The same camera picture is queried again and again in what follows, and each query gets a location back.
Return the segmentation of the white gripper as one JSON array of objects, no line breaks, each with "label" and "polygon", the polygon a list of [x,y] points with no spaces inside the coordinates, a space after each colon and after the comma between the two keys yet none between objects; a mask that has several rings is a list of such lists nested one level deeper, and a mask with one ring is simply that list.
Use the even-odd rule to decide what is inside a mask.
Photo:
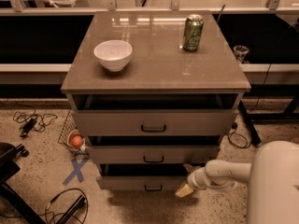
[{"label": "white gripper", "polygon": [[189,173],[187,176],[187,183],[183,183],[175,195],[179,198],[183,198],[193,193],[193,190],[204,190],[207,188],[206,185],[206,172],[203,167],[195,167],[189,163],[183,164],[186,171]]}]

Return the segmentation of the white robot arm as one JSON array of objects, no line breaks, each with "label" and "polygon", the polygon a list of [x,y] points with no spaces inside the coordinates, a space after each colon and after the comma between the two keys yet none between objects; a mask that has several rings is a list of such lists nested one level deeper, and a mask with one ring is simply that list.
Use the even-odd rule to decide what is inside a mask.
[{"label": "white robot arm", "polygon": [[299,224],[299,145],[274,141],[263,145],[251,163],[211,160],[206,166],[184,165],[188,175],[176,191],[229,192],[248,186],[247,224]]}]

